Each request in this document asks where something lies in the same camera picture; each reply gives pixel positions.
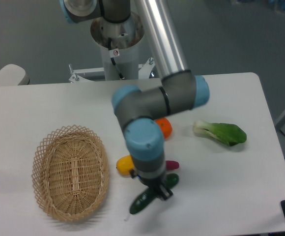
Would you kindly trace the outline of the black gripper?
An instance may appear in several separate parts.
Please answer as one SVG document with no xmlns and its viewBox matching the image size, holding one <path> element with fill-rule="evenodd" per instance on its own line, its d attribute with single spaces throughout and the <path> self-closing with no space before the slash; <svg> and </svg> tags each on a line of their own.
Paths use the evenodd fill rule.
<svg viewBox="0 0 285 236">
<path fill-rule="evenodd" d="M 129 173 L 132 178 L 137 177 L 142 184 L 153 188 L 156 198 L 168 200 L 173 195 L 172 191 L 165 187 L 165 179 L 167 175 L 167 171 L 165 169 L 158 169 L 152 172 L 131 169 Z"/>
</svg>

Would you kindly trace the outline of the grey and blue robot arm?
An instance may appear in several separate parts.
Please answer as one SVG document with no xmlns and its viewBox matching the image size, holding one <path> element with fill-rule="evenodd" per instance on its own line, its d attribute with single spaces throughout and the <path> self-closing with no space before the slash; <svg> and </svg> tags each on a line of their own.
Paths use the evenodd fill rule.
<svg viewBox="0 0 285 236">
<path fill-rule="evenodd" d="M 146 91 L 124 86 L 112 97 L 114 113 L 134 163 L 134 175 L 163 200 L 172 196 L 165 186 L 164 137 L 158 118 L 204 105 L 209 87 L 194 76 L 184 58 L 164 0 L 138 0 L 137 12 L 128 0 L 62 0 L 71 23 L 92 20 L 90 32 L 101 50 L 106 80 L 137 79 L 138 43 L 146 37 L 162 84 Z"/>
</svg>

